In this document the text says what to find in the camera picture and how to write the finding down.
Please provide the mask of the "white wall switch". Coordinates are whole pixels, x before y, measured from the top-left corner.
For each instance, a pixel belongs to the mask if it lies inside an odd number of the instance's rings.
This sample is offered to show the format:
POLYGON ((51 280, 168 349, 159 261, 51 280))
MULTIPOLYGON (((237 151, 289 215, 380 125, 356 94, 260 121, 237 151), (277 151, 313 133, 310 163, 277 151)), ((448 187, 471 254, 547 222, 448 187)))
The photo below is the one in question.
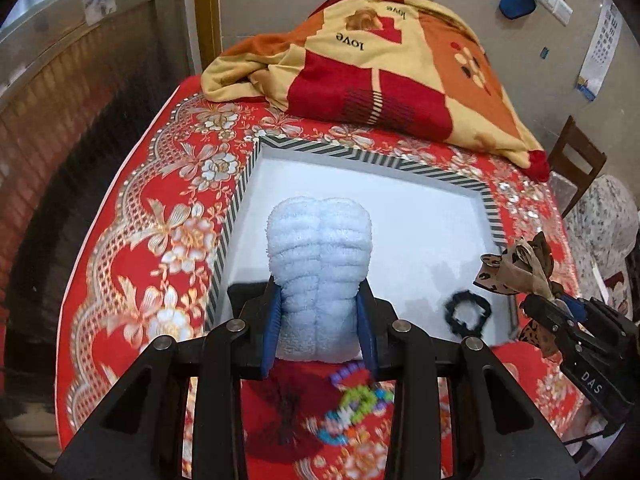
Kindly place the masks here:
POLYGON ((573 15, 573 9, 565 0, 538 0, 563 26, 567 26, 573 15))

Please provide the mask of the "light blue fluffy hairband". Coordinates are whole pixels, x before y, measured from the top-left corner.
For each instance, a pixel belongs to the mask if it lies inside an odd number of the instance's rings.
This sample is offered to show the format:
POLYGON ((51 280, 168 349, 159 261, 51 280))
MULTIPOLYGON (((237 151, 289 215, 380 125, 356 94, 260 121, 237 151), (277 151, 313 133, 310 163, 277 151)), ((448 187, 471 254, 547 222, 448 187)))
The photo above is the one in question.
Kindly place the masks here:
POLYGON ((356 358, 356 296, 371 260, 370 214, 349 198, 292 197, 271 211, 266 237, 269 272, 282 298, 277 357, 356 358))

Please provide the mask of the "black hair scrunchie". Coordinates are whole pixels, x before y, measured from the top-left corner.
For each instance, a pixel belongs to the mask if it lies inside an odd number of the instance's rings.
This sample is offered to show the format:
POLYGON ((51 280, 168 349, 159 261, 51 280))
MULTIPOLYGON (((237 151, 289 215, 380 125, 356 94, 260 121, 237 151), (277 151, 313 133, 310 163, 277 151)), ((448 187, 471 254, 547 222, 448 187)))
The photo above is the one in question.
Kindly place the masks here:
POLYGON ((450 333, 460 338, 483 336, 491 315, 488 300, 470 290, 455 292, 444 304, 444 319, 450 333))

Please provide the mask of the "leopard print hair bow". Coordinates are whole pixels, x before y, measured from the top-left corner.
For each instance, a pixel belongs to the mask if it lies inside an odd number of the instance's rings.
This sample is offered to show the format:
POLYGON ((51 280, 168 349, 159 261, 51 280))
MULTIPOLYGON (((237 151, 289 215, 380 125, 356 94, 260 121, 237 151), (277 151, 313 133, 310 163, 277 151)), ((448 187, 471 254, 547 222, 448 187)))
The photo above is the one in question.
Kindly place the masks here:
POLYGON ((562 300, 565 290, 550 280, 554 269, 551 248, 544 232, 532 240, 518 238, 501 255, 481 255, 482 266, 473 284, 498 295, 535 294, 550 300, 565 313, 570 312, 562 300))

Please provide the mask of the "red floral bedspread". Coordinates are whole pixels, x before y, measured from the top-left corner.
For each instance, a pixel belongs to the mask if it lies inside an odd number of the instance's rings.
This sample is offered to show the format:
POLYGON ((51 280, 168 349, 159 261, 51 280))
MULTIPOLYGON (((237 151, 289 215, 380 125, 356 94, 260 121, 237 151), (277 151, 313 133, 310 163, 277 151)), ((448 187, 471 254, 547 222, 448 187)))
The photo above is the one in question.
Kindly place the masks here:
POLYGON ((479 192, 497 240, 544 233, 554 278, 577 278, 550 190, 494 156, 360 126, 288 116, 260 101, 214 104, 183 81, 116 172, 68 281, 58 323, 55 417, 70 443, 158 335, 196 337, 221 310, 232 228, 277 142, 293 155, 408 164, 431 183, 479 192))

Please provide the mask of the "wooden slatted radiator cover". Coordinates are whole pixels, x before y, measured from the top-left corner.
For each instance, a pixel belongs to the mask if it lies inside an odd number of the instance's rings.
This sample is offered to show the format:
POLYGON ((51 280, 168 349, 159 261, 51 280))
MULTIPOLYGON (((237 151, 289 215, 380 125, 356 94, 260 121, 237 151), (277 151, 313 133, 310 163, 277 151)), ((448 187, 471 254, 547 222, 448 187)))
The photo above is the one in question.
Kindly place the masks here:
POLYGON ((2 365, 52 359, 80 245, 174 82, 146 2, 81 32, 2 105, 2 365))

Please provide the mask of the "black wide headband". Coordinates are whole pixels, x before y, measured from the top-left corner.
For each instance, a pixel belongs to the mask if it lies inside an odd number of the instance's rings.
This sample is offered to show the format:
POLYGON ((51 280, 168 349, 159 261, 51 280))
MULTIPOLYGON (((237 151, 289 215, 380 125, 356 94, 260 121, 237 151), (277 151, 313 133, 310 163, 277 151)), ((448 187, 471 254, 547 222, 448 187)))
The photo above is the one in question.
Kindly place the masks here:
POLYGON ((264 293, 267 282, 234 283, 228 286, 232 314, 238 318, 247 301, 259 298, 264 293))

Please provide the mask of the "striped cardboard box tray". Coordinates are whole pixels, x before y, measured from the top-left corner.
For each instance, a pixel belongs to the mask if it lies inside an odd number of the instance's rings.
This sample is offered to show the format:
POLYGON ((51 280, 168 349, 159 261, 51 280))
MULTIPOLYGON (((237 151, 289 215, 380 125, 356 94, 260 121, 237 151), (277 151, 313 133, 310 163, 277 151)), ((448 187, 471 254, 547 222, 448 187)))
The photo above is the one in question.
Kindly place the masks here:
POLYGON ((394 155, 264 136, 235 179, 212 271, 205 325, 228 320, 227 289, 268 278, 266 224, 290 197, 347 197, 370 214, 369 284, 427 333, 451 338, 444 305, 470 289, 480 256, 506 247, 488 185, 394 155))

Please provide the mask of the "wooden chair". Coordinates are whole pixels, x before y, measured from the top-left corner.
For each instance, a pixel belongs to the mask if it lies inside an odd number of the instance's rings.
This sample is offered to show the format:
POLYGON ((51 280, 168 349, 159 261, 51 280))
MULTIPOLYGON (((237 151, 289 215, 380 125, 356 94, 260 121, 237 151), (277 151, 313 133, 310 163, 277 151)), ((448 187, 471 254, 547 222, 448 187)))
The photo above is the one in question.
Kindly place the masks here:
POLYGON ((568 116, 549 155, 549 184, 559 211, 565 218, 605 166, 608 156, 600 151, 573 116, 568 116))

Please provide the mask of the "floral fabric pile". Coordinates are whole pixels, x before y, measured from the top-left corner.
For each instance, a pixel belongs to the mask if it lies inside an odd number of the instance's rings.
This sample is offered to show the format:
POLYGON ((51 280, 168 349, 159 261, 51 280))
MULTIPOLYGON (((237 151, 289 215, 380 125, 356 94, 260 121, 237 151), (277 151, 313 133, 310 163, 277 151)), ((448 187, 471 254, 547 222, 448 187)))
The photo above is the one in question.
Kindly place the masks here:
POLYGON ((597 177, 577 205, 564 218, 574 258, 580 296, 600 299, 632 317, 631 288, 626 258, 636 244, 638 209, 622 181, 605 174, 597 177))

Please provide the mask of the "red velvet hair bow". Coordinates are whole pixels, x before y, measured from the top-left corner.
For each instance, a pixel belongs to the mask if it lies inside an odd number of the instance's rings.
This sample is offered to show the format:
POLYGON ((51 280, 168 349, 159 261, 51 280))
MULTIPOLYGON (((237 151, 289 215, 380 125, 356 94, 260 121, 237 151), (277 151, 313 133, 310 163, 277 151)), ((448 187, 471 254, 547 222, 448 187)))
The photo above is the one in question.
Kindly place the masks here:
POLYGON ((322 363, 277 360, 268 376, 242 383, 245 453, 251 460, 288 464, 308 458, 323 443, 306 428, 337 407, 341 391, 322 363))

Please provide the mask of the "eye chart wall poster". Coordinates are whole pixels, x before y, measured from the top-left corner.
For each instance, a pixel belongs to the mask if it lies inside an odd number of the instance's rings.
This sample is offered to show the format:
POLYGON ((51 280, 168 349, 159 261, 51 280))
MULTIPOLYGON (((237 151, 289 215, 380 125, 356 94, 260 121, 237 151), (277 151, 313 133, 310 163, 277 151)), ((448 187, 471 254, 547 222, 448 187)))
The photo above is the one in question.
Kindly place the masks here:
POLYGON ((590 102, 600 92, 613 61, 624 19, 613 0, 603 0, 597 27, 577 76, 577 90, 590 102))

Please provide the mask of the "red yellow folded blanket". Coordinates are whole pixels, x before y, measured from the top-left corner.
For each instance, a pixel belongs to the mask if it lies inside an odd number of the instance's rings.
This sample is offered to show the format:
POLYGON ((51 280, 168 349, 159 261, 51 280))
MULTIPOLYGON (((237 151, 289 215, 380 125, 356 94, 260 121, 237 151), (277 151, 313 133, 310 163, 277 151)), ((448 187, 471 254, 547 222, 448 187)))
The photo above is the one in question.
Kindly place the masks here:
POLYGON ((222 52, 201 88, 212 102, 264 98, 298 117, 501 156, 534 181, 550 174, 476 33, 433 0, 326 0, 290 32, 222 52))

